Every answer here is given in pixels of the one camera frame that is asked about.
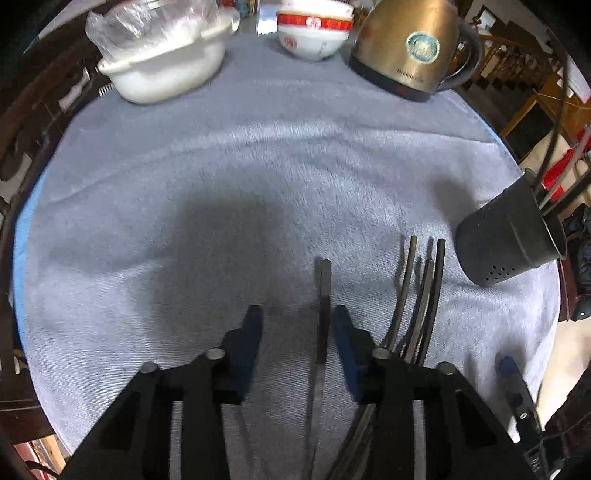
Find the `electric kettle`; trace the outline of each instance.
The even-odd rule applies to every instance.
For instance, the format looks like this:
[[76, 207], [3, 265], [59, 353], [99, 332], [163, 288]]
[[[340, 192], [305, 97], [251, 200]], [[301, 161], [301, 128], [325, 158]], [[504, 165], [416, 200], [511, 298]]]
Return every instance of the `electric kettle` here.
[[[460, 35], [470, 54], [447, 75]], [[349, 66], [375, 85], [426, 102], [455, 88], [477, 71], [484, 46], [476, 30], [447, 0], [382, 0], [369, 13], [349, 57]]]

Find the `black utensil holder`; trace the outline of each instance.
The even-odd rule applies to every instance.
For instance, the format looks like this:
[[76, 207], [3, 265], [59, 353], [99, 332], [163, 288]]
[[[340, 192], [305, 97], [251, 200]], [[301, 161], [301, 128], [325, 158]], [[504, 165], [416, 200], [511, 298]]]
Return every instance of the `black utensil holder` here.
[[565, 258], [562, 223], [556, 215], [542, 217], [532, 191], [534, 180], [526, 169], [519, 180], [458, 225], [457, 259], [476, 285], [488, 287]]

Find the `plastic bag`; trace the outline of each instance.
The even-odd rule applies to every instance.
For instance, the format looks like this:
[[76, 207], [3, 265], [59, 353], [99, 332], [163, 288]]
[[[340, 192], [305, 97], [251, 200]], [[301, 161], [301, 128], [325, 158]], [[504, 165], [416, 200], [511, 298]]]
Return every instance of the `plastic bag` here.
[[133, 0], [104, 16], [90, 12], [86, 35], [115, 62], [163, 43], [186, 43], [216, 20], [216, 0]]

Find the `kettle label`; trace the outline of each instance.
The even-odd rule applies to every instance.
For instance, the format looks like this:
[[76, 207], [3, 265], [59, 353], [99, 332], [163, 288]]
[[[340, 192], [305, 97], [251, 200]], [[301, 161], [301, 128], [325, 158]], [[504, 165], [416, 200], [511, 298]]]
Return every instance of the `kettle label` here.
[[406, 47], [410, 57], [419, 63], [433, 63], [439, 56], [439, 40], [426, 32], [411, 33]]

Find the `metal bolt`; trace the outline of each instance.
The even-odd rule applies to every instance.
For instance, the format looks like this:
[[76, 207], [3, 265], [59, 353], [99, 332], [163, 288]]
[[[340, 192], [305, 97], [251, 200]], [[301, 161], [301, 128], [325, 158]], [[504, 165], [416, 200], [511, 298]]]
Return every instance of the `metal bolt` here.
[[456, 367], [454, 367], [450, 362], [441, 362], [437, 369], [444, 375], [453, 375], [457, 372]]
[[158, 365], [156, 365], [154, 362], [145, 362], [139, 369], [139, 371], [143, 374], [150, 374], [152, 372], [155, 372], [157, 369]]
[[376, 360], [387, 360], [392, 355], [392, 352], [387, 348], [377, 347], [374, 348], [371, 352], [371, 356], [373, 356]]
[[208, 360], [221, 360], [226, 356], [226, 352], [223, 348], [210, 348], [205, 353], [205, 356]]

